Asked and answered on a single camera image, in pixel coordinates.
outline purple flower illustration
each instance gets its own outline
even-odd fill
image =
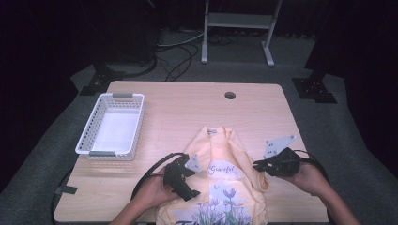
[[[244,216],[242,220],[243,220],[243,224],[251,224],[252,223],[252,218],[247,215]]]
[[[234,188],[232,188],[231,191],[230,191],[229,193],[228,193],[228,191],[226,191],[226,189],[223,191],[223,193],[224,193],[224,195],[225,195],[227,198],[232,199],[232,198],[234,198],[234,196],[235,196],[235,194],[236,194],[237,192],[235,191]]]
[[[218,199],[212,199],[210,201],[210,206],[217,206],[220,203]]]

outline person's hand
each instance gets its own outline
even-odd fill
[[[145,207],[144,210],[147,210],[178,198],[169,186],[163,185],[163,176],[164,168],[152,173],[141,185],[132,201],[141,204]]]
[[[343,199],[314,165],[301,162],[298,173],[291,177],[280,178],[291,182],[311,195],[319,197],[336,224],[360,224]]]
[[[133,224],[144,211],[178,198],[169,186],[163,184],[164,168],[152,173],[140,186],[135,197],[115,217],[111,224]]]
[[[322,191],[330,188],[328,181],[322,173],[312,164],[301,162],[298,173],[291,177],[280,177],[289,181],[301,190],[314,196],[319,196]]]

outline round hole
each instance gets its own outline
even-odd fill
[[[228,99],[234,99],[236,96],[233,92],[225,92],[225,97]]]

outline forearm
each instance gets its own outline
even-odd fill
[[[325,189],[319,196],[319,199],[327,207],[334,222],[338,225],[356,225],[360,224],[343,199],[333,188]]]
[[[135,203],[134,201],[129,202],[111,222],[111,225],[133,224],[144,213],[144,211],[145,210],[139,203]]]

